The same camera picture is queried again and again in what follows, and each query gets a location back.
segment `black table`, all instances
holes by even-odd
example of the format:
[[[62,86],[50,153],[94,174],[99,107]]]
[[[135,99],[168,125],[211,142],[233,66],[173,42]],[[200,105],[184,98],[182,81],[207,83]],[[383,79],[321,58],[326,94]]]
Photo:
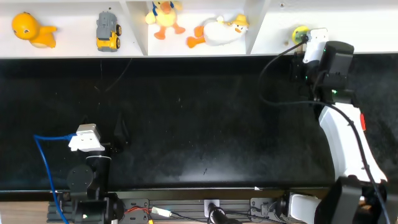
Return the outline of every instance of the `black table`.
[[[270,57],[0,61],[0,190],[49,190],[32,135],[74,133],[84,117],[108,140],[122,113],[131,147],[113,156],[109,190],[187,187],[321,187],[334,182],[324,132],[309,106],[270,108],[257,77]],[[290,57],[264,79],[270,100],[299,100]],[[397,55],[356,55],[350,85],[367,137],[398,180]],[[57,189],[84,157],[42,142]]]

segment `orange beak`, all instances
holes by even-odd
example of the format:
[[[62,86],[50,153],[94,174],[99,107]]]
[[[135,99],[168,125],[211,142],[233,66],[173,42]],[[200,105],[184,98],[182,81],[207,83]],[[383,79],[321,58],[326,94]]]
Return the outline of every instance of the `orange beak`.
[[[164,13],[169,14],[170,11],[172,10],[172,7],[171,7],[171,5],[170,5],[170,2],[168,2],[168,1],[163,2],[163,3],[160,5],[160,9],[161,9]]]

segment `red button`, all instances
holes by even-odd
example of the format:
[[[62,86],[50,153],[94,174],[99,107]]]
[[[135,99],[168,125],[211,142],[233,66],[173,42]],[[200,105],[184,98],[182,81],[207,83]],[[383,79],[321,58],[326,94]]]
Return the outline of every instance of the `red button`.
[[[366,131],[366,126],[365,126],[365,117],[361,113],[361,125],[362,125],[362,130]]]

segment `green and yellow toy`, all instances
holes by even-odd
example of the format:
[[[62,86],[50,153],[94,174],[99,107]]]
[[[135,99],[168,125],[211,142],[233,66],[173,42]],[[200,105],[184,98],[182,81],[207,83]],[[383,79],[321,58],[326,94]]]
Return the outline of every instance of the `green and yellow toy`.
[[[15,35],[38,48],[55,47],[53,32],[57,31],[54,26],[42,26],[27,12],[18,14],[12,20],[12,29]]]
[[[151,25],[156,22],[160,26],[160,31],[155,33],[159,40],[166,38],[165,33],[168,27],[173,27],[176,34],[185,32],[185,28],[177,24],[177,13],[175,9],[182,10],[182,4],[177,1],[154,1],[152,2],[152,11],[148,13],[145,21]]]

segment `toy truck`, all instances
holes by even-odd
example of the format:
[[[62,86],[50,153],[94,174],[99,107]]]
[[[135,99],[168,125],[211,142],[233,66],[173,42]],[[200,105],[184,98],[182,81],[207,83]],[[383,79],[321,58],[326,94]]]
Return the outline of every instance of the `toy truck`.
[[[110,12],[101,12],[97,20],[97,48],[102,52],[116,52],[120,48],[122,27]]]

